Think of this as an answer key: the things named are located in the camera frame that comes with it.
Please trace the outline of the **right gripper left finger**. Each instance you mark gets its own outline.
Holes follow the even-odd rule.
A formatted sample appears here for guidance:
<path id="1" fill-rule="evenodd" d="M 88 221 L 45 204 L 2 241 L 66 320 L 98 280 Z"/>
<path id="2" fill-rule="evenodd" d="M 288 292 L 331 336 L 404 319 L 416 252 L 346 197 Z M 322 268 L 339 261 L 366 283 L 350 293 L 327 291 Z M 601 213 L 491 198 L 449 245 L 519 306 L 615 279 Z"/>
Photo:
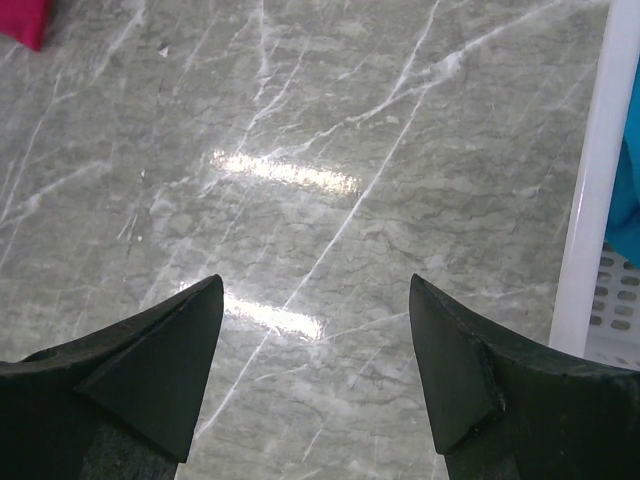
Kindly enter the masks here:
<path id="1" fill-rule="evenodd" d="M 213 275 L 1 365 L 5 479 L 172 479 L 189 456 L 224 310 Z"/>

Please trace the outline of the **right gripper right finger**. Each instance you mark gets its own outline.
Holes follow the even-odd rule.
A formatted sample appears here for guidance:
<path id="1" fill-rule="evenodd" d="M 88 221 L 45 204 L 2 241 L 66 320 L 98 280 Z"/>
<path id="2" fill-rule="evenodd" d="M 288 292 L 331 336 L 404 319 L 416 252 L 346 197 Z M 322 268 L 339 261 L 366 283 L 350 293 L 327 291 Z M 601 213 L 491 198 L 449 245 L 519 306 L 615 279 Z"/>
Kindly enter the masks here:
<path id="1" fill-rule="evenodd" d="M 452 479 L 635 479 L 639 375 L 487 319 L 419 276 L 409 317 L 436 452 Z"/>

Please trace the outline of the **magenta t shirt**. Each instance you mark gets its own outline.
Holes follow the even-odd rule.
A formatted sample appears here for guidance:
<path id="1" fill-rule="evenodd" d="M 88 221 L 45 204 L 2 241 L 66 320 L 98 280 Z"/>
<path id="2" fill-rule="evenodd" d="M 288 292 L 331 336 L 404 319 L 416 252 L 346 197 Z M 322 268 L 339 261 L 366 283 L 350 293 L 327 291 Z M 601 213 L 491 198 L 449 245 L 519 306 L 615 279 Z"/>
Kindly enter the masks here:
<path id="1" fill-rule="evenodd" d="M 33 51 L 40 51 L 51 4 L 51 0 L 0 0 L 1 33 Z"/>

